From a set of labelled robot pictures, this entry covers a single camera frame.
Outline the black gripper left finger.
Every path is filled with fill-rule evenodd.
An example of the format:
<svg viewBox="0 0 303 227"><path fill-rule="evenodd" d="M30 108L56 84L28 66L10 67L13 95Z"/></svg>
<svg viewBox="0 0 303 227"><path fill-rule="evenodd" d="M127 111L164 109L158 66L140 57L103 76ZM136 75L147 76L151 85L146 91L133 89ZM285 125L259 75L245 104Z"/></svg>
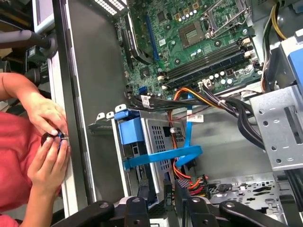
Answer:
<svg viewBox="0 0 303 227"><path fill-rule="evenodd" d="M139 186L137 196L122 198L118 204L97 201L53 224L54 227L149 227L149 186Z"/></svg>

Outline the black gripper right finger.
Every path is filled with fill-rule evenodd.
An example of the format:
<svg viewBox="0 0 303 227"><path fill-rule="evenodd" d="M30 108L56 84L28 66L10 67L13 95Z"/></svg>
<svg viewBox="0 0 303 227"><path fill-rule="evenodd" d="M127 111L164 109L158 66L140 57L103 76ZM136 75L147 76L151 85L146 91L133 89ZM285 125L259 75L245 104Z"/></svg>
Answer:
<svg viewBox="0 0 303 227"><path fill-rule="evenodd" d="M182 227L286 227L237 201L223 201L213 206L204 197L191 196L187 187L175 181L174 201Z"/></svg>

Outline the person's right hand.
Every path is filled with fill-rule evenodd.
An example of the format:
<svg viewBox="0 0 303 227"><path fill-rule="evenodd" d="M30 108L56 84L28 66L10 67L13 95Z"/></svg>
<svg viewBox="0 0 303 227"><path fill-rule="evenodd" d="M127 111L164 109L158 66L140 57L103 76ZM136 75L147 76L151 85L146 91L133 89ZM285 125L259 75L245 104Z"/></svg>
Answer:
<svg viewBox="0 0 303 227"><path fill-rule="evenodd" d="M62 184L70 148L66 140L47 138L38 149L27 175L32 182L31 194L35 196L54 196Z"/></svg>

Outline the person's left hand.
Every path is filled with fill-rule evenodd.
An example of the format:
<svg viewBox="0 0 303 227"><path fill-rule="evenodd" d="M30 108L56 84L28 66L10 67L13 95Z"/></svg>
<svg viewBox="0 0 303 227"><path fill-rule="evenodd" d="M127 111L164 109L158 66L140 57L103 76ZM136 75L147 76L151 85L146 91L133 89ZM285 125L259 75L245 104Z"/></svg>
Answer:
<svg viewBox="0 0 303 227"><path fill-rule="evenodd" d="M59 131L68 134L66 113L51 99L39 93L30 93L21 101L30 122L41 134L57 135Z"/></svg>

